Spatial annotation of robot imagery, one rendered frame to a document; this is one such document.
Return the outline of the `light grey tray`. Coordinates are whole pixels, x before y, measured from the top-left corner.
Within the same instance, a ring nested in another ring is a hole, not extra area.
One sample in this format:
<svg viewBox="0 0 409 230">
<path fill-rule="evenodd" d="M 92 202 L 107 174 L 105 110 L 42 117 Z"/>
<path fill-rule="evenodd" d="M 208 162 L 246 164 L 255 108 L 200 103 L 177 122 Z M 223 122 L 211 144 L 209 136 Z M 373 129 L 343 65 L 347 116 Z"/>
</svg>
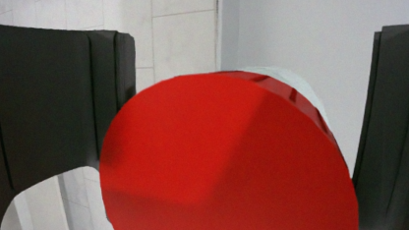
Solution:
<svg viewBox="0 0 409 230">
<path fill-rule="evenodd" d="M 409 0 L 217 0 L 215 72 L 281 66 L 317 92 L 352 178 L 374 32 L 409 24 Z"/>
</svg>

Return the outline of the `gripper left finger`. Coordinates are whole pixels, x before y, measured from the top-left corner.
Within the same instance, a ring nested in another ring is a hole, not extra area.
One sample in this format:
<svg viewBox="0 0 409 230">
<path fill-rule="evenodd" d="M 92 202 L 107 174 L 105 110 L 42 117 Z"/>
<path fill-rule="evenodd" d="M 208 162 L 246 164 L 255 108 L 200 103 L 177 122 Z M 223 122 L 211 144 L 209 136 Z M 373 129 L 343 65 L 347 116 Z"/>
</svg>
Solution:
<svg viewBox="0 0 409 230">
<path fill-rule="evenodd" d="M 136 94 L 129 33 L 0 25 L 0 228 L 28 188 L 81 167 L 99 173 L 107 129 Z"/>
</svg>

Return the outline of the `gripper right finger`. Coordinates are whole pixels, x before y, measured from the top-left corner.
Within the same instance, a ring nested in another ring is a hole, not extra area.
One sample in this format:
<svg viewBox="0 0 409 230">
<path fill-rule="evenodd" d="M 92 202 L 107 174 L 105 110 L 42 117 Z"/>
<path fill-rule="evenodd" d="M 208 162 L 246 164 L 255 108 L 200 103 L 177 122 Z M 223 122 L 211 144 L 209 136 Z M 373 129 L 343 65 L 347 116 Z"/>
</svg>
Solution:
<svg viewBox="0 0 409 230">
<path fill-rule="evenodd" d="M 374 32 L 352 182 L 359 230 L 409 230 L 409 24 Z"/>
</svg>

